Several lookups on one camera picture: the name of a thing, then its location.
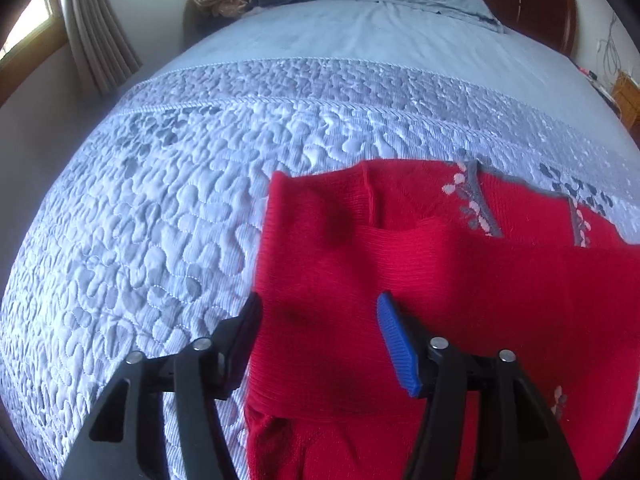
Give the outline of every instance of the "bed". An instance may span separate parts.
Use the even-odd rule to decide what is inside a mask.
[[[177,352],[238,312],[276,170],[479,159],[640,242],[640,152],[565,56],[575,1],[485,1],[503,34],[383,0],[254,11],[121,99],[46,196],[0,310],[2,401],[47,478],[128,352]],[[219,405],[241,479],[244,396]],[[183,479],[170,394],[164,414]]]

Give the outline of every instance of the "quilted bedspread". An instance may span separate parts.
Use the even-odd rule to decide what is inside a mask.
[[[157,76],[123,97],[53,185],[2,301],[0,394],[44,474],[59,476],[128,352],[177,352],[238,311],[273,171],[395,157],[479,158],[567,193],[640,242],[640,168],[491,90],[335,59]],[[244,395],[242,387],[219,405],[241,479]],[[170,473],[183,479],[170,394],[164,404]]]

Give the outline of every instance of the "beige curtain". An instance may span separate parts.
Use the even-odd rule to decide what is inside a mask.
[[[106,96],[140,68],[108,0],[60,0],[85,91]]]

